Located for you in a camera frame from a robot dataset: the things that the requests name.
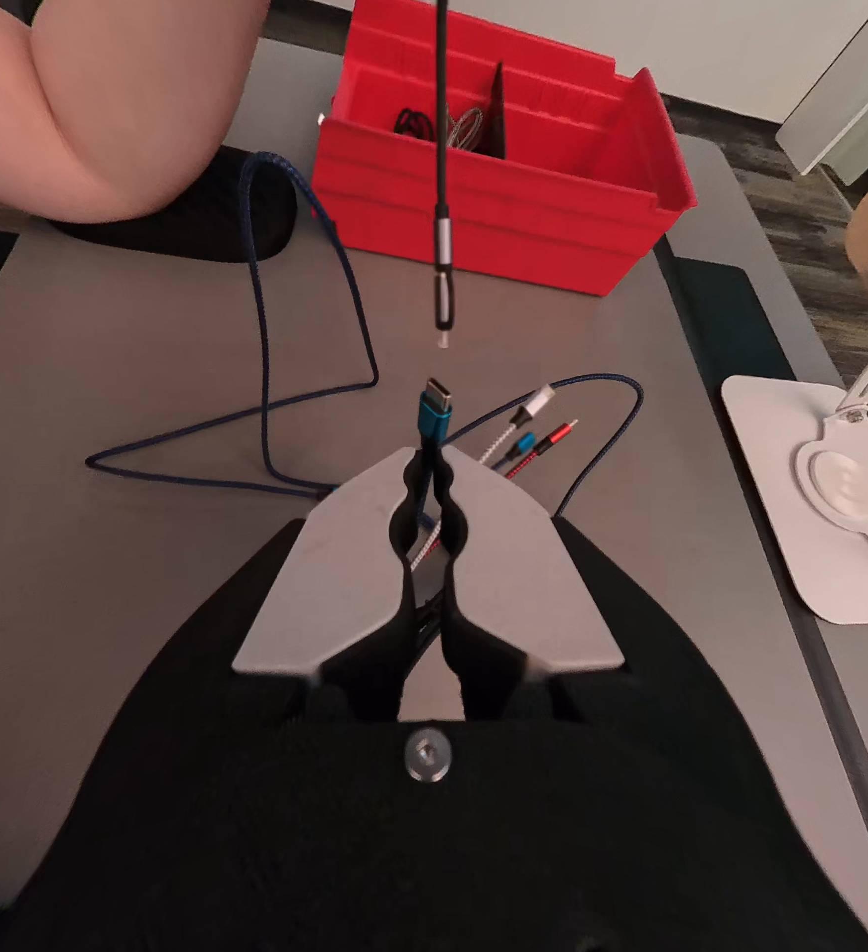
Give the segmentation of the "person's left forearm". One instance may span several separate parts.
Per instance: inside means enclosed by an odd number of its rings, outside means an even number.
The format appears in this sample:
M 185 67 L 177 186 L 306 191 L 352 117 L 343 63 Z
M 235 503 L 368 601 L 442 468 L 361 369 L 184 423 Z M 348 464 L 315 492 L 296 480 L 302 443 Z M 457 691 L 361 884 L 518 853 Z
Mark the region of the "person's left forearm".
M 0 8 L 0 206 L 72 223 L 142 217 L 223 144 L 264 1 L 47 1 Z

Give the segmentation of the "black wrist rest pad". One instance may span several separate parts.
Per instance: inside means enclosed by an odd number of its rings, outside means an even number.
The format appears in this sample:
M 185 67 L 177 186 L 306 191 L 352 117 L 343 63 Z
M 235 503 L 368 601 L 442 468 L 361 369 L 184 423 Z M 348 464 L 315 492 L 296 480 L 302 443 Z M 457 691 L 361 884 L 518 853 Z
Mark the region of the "black wrist rest pad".
M 91 244 L 212 263 L 243 264 L 239 182 L 249 152 L 222 146 L 202 174 L 166 208 L 141 218 L 96 224 L 48 220 L 58 232 Z M 297 192 L 281 168 L 261 164 L 250 187 L 257 256 L 266 260 L 290 241 Z

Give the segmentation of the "white tablet stand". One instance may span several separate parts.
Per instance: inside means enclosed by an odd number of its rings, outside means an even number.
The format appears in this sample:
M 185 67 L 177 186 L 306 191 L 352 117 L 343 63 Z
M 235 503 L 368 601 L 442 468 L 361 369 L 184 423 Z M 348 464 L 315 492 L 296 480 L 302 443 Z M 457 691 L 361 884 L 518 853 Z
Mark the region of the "white tablet stand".
M 868 194 L 845 251 L 868 288 Z M 801 599 L 868 625 L 868 364 L 847 390 L 733 375 L 721 394 Z

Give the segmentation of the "white cabinet panel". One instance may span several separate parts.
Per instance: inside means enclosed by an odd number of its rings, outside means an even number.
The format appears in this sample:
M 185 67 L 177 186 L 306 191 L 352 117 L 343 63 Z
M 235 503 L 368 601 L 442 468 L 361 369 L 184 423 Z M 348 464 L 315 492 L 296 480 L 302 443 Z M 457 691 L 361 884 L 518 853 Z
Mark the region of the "white cabinet panel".
M 844 184 L 868 171 L 868 20 L 778 129 L 798 173 L 825 165 Z

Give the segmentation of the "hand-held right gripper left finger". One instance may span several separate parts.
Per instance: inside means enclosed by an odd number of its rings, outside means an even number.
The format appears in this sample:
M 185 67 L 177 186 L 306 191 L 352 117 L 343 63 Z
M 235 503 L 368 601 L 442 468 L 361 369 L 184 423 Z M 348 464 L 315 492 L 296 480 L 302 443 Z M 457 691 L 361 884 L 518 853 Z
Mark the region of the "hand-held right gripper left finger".
M 357 718 L 396 718 L 416 651 L 407 560 L 418 535 L 420 453 L 403 447 L 309 513 L 232 668 L 345 694 Z

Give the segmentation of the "red plastic bin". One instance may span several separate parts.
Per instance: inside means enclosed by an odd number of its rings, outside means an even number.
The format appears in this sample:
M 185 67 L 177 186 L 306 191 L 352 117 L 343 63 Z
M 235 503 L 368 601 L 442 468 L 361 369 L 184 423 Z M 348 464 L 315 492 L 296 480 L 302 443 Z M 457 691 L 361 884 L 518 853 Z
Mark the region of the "red plastic bin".
M 312 186 L 346 247 L 433 262 L 436 148 L 395 132 L 433 121 L 435 6 L 354 6 L 321 123 Z M 452 116 L 489 111 L 501 67 L 504 156 L 450 149 L 455 268 L 606 296 L 697 205 L 647 68 L 486 20 L 448 15 Z

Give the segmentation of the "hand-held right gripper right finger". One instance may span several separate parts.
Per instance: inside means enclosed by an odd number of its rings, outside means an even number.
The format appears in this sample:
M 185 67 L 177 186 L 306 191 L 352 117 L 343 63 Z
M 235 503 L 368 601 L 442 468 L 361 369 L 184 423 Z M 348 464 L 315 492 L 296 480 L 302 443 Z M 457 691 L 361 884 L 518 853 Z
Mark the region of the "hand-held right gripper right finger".
M 554 520 L 456 447 L 440 453 L 441 650 L 466 718 L 499 718 L 524 683 L 625 660 Z

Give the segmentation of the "dark desk mat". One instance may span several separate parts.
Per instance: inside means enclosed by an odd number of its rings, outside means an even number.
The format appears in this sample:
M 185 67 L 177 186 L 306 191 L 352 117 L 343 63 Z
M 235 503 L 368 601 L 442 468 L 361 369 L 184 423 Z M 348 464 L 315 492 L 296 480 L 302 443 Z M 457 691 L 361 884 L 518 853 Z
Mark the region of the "dark desk mat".
M 797 380 L 743 269 L 678 256 L 666 241 L 654 253 L 715 407 L 735 375 Z

